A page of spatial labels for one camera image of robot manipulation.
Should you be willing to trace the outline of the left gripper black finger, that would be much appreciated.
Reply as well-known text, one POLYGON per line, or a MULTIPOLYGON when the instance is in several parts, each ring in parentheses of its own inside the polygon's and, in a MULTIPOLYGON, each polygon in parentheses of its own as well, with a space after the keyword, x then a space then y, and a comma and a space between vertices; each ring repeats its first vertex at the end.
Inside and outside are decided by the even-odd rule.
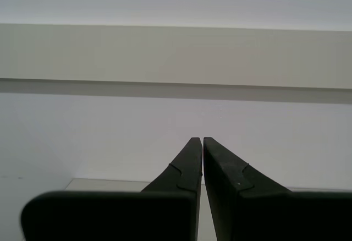
POLYGON ((351 240, 351 193, 291 191, 213 138, 205 185, 218 240, 351 240))
POLYGON ((140 192, 52 191, 30 200, 26 240, 197 240, 202 143, 191 138, 140 192))

